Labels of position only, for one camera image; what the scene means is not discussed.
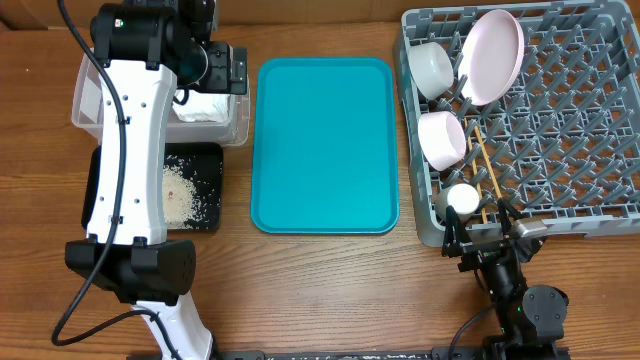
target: dish rack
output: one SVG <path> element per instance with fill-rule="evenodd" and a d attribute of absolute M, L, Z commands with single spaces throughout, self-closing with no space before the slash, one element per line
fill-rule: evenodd
<path fill-rule="evenodd" d="M 520 22 L 525 55 L 505 96 L 476 107 L 460 95 L 466 81 L 457 76 L 460 50 L 475 21 L 495 9 Z M 479 208 L 466 224 L 472 239 L 502 237 L 476 126 L 502 196 L 525 216 L 542 218 L 550 234 L 640 232 L 639 38 L 621 0 L 407 11 L 394 56 L 420 240 L 442 246 L 444 221 L 433 196 L 455 183 L 481 186 L 486 221 Z M 442 45 L 456 72 L 454 85 L 437 101 L 419 96 L 409 71 L 407 49 L 426 42 Z M 420 149 L 418 118 L 432 111 L 456 114 L 472 139 L 465 158 L 448 172 L 430 169 Z"/>

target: white cup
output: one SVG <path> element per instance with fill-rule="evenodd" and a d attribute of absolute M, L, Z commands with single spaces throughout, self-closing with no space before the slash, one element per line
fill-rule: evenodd
<path fill-rule="evenodd" d="M 478 191 L 469 184 L 456 184 L 449 186 L 436 195 L 436 214 L 442 220 L 447 218 L 447 207 L 453 206 L 458 214 L 460 221 L 469 220 L 471 215 L 480 205 L 480 197 Z"/>
<path fill-rule="evenodd" d="M 437 98 L 453 85 L 453 67 L 440 44 L 411 46 L 407 56 L 411 77 L 427 99 Z"/>
<path fill-rule="evenodd" d="M 448 111 L 422 114 L 418 119 L 418 140 L 429 165 L 438 171 L 462 160 L 467 151 L 462 125 Z"/>

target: clear plastic container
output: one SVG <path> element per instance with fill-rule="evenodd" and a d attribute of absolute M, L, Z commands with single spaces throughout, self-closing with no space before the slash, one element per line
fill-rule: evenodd
<path fill-rule="evenodd" d="M 87 56 L 83 56 L 73 94 L 71 122 L 102 142 L 102 85 L 100 75 Z M 171 111 L 167 123 L 168 143 L 215 142 L 222 146 L 241 146 L 249 136 L 250 93 L 230 95 L 225 121 L 184 122 Z"/>

